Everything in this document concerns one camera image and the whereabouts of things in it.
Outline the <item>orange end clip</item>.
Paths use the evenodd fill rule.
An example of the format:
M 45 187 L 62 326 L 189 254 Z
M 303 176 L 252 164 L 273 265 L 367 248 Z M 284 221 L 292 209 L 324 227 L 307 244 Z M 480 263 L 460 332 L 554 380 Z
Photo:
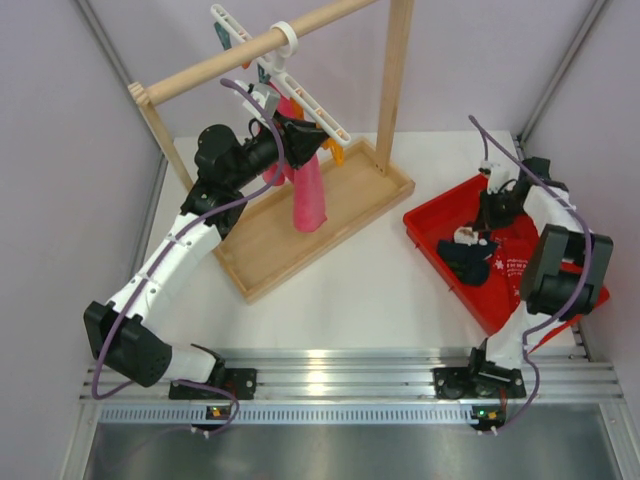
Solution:
M 333 138 L 327 139 L 323 144 L 322 148 L 328 151 L 332 159 L 334 160 L 337 166 L 342 166 L 344 164 L 345 154 L 344 148 L 336 142 Z

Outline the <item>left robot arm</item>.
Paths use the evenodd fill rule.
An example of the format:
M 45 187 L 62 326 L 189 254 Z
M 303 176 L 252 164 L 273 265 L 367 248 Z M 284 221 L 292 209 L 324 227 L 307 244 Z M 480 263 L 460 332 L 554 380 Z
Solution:
M 314 123 L 274 115 L 271 126 L 239 141 L 223 124 L 197 140 L 197 180 L 168 234 L 144 266 L 107 302 L 92 302 L 83 320 L 97 365 L 142 387 L 162 379 L 189 380 L 205 397 L 225 388 L 221 358 L 203 347 L 182 348 L 160 336 L 162 311 L 195 267 L 234 229 L 247 204 L 241 193 L 270 167 L 298 169 L 328 135 Z

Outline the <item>white clip hanger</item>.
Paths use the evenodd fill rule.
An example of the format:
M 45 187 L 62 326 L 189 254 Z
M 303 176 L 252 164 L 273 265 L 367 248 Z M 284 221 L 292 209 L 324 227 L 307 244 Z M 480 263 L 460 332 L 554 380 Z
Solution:
M 227 30 L 231 40 L 236 41 L 239 45 L 253 39 L 248 31 L 221 5 L 212 5 L 210 13 L 215 22 L 219 22 Z M 271 29 L 283 33 L 287 44 L 255 59 L 262 72 L 269 75 L 269 80 L 278 87 L 285 97 L 289 99 L 293 97 L 303 107 L 306 115 L 330 138 L 333 138 L 342 147 L 349 146 L 352 142 L 352 136 L 348 131 L 286 70 L 286 60 L 297 53 L 299 49 L 298 37 L 293 27 L 287 22 L 280 21 L 273 24 Z

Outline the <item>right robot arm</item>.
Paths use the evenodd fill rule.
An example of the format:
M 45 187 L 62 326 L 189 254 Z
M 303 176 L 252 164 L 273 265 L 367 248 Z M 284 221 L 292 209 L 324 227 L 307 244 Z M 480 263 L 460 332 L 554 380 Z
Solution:
M 551 178 L 549 160 L 529 158 L 517 175 L 489 160 L 479 170 L 488 185 L 480 194 L 475 229 L 495 231 L 528 217 L 538 235 L 516 282 L 515 310 L 469 357 L 467 385 L 486 397 L 498 389 L 519 390 L 526 354 L 594 309 L 613 241 L 578 218 L 566 185 Z

